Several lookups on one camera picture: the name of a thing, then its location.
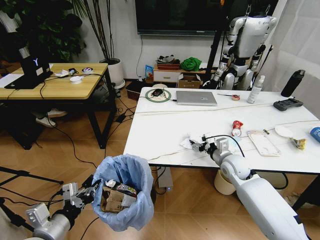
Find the silver laptop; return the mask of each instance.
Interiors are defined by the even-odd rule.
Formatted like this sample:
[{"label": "silver laptop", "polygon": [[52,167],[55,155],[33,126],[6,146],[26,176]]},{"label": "silver laptop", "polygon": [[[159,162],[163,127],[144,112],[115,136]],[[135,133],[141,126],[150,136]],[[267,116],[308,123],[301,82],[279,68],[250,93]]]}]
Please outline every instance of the silver laptop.
[{"label": "silver laptop", "polygon": [[176,102],[178,105],[218,105],[210,91],[176,91]]}]

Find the wooden floor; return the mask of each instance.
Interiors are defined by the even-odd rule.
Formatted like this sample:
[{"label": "wooden floor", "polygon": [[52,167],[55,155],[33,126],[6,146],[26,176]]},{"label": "wooden floor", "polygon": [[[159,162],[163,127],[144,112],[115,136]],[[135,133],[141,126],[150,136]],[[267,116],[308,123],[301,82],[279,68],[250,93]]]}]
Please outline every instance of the wooden floor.
[{"label": "wooden floor", "polygon": [[[122,101],[129,107],[137,103],[127,98],[122,90]],[[116,100],[117,106],[125,107]],[[100,122],[106,114],[98,115]],[[123,153],[129,134],[131,120],[121,124],[110,137],[107,156]],[[99,149],[89,120],[85,114],[73,114],[57,119],[58,127],[74,140],[76,154],[81,160],[97,165],[104,158],[104,150]],[[113,123],[114,129],[119,123]],[[75,159],[69,139],[55,129],[46,128],[31,150],[23,150],[5,131],[0,131],[0,165],[17,170],[27,170],[32,174],[63,180],[65,183],[81,184],[95,169],[87,163]],[[158,195],[153,219],[140,231],[129,228],[124,232],[114,232],[102,221],[97,220],[88,229],[84,240],[257,240],[265,239],[237,196],[219,194],[214,186],[215,170],[171,168],[173,189],[165,195]],[[10,174],[0,174],[0,181]],[[289,186],[281,194],[301,193],[314,179],[311,175],[289,174]],[[26,196],[48,200],[59,188],[58,184],[31,178],[18,178],[3,187]],[[0,196],[15,201],[24,199],[0,189]],[[25,216],[26,206],[5,203],[16,213]],[[53,213],[61,207],[52,205]],[[313,240],[320,240],[320,207],[301,208],[298,211]],[[87,205],[69,231],[68,240],[79,240],[87,225],[96,218],[90,205]]]}]

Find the red object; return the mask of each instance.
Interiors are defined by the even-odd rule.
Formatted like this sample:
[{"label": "red object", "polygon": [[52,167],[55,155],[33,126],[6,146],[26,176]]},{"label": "red object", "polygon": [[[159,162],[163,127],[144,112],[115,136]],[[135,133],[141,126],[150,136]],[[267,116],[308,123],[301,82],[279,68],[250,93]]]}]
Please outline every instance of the red object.
[{"label": "red object", "polygon": [[179,70],[180,64],[158,64],[159,70]]},{"label": "red object", "polygon": [[240,100],[240,96],[239,95],[232,95],[232,100],[239,101]]},{"label": "red object", "polygon": [[232,124],[232,136],[241,136],[241,126],[243,125],[240,121],[234,121]]}]

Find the laptop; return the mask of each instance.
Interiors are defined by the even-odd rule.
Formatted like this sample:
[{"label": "laptop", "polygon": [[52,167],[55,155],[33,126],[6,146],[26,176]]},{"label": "laptop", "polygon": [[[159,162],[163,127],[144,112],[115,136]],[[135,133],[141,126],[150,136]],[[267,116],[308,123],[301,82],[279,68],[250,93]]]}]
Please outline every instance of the laptop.
[{"label": "laptop", "polygon": [[6,89],[34,89],[52,74],[49,63],[40,57],[28,56],[21,61],[24,75],[9,83]]},{"label": "laptop", "polygon": [[217,101],[210,91],[176,91],[178,105],[217,106]]}]

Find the white bottle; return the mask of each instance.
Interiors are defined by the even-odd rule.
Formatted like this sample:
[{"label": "white bottle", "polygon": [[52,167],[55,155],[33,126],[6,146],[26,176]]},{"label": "white bottle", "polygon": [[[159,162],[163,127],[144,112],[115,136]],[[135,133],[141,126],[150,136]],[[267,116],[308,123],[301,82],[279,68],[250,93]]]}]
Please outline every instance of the white bottle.
[{"label": "white bottle", "polygon": [[257,99],[257,96],[258,94],[261,92],[261,89],[263,87],[263,83],[264,83],[264,80],[265,80],[265,76],[262,75],[259,80],[256,80],[253,87],[252,87],[252,90],[248,96],[248,99],[246,100],[248,103],[250,104],[254,104],[256,99]]}]

